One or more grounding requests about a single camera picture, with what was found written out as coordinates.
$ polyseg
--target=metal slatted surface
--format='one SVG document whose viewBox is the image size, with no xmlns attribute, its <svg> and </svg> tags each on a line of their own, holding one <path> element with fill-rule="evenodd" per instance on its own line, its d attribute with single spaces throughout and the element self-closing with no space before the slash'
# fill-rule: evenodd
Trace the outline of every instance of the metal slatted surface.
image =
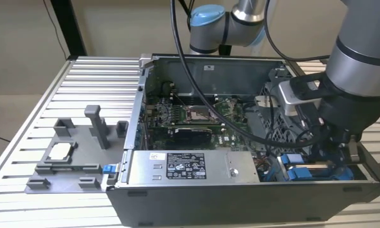
<svg viewBox="0 0 380 228">
<path fill-rule="evenodd" d="M 307 74 L 324 70 L 319 61 L 300 63 Z M 100 104 L 110 125 L 130 120 L 139 60 L 132 58 L 80 57 L 64 67 L 54 92 L 38 106 L 31 125 L 20 130 L 4 157 L 0 158 L 0 227 L 123 227 L 106 194 L 24 194 L 28 177 L 35 171 L 59 117 L 72 117 L 78 125 L 90 125 L 84 107 Z M 366 131 L 363 143 L 380 163 L 380 119 Z M 380 228 L 380 197 L 371 203 L 351 205 L 330 221 L 283 225 L 250 224 L 216 227 L 323 227 Z"/>
</svg>

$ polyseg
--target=motherboard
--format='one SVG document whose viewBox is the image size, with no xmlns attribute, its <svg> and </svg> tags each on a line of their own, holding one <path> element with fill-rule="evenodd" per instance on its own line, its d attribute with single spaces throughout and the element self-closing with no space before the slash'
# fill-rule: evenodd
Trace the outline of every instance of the motherboard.
<svg viewBox="0 0 380 228">
<path fill-rule="evenodd" d="M 151 150 L 256 151 L 256 145 L 220 122 L 196 98 L 172 94 L 151 97 L 147 105 L 147 125 Z M 216 96 L 218 111 L 243 130 L 250 131 L 244 103 L 236 96 Z"/>
</svg>

